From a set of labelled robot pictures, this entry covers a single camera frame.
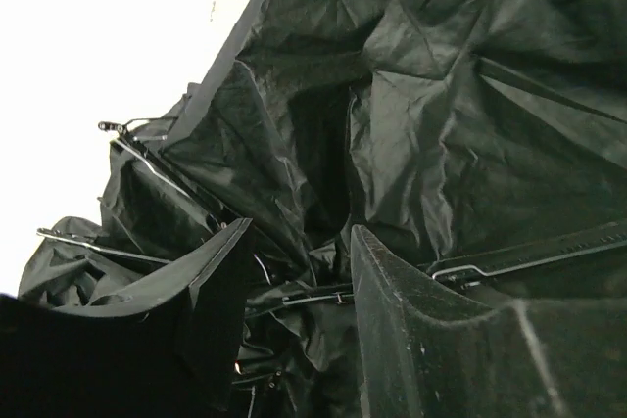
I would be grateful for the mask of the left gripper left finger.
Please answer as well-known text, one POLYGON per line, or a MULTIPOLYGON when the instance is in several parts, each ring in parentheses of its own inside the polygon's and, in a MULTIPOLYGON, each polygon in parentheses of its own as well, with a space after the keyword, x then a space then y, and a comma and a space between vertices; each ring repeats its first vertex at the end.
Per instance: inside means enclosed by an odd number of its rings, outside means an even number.
POLYGON ((92 304, 1 299, 5 417, 218 417, 242 342, 251 222, 92 304))

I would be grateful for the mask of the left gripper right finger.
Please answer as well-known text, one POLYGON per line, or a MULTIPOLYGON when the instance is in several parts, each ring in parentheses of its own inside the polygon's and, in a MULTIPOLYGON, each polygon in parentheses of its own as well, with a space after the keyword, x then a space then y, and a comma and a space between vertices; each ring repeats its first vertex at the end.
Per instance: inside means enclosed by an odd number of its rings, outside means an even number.
POLYGON ((622 417, 626 303, 515 300, 491 307, 352 230, 370 417, 622 417))

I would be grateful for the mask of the beige umbrella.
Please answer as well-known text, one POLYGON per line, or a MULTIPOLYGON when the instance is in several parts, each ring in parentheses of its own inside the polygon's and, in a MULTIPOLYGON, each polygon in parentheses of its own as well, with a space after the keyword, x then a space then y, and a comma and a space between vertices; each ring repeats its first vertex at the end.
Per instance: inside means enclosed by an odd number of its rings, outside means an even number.
POLYGON ((448 289, 626 303, 626 0, 250 0, 208 74, 112 134, 101 220, 15 299, 84 306, 253 234, 218 417, 370 417, 355 226, 448 289))

